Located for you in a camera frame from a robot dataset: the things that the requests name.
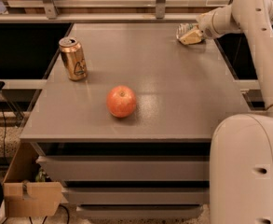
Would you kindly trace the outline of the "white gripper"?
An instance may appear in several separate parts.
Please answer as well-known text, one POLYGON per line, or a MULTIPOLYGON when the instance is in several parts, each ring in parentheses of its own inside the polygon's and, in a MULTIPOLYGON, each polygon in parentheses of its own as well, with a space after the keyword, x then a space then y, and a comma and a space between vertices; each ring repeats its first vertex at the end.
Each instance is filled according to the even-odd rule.
POLYGON ((198 29, 193 28, 178 34, 178 40, 182 44, 192 45, 200 43, 203 40, 203 36, 205 39, 215 39, 221 36, 221 18, 217 10, 200 14, 197 16, 197 21, 198 29))

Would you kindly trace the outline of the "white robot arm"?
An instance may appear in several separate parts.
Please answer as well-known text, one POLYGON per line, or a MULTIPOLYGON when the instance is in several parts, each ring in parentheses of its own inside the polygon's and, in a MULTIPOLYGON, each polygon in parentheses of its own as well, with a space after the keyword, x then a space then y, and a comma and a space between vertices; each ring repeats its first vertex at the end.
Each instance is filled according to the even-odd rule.
POLYGON ((272 25, 272 0, 233 0, 176 32, 184 45, 245 35, 264 102, 262 111, 224 119, 212 136, 211 224, 273 224, 272 25))

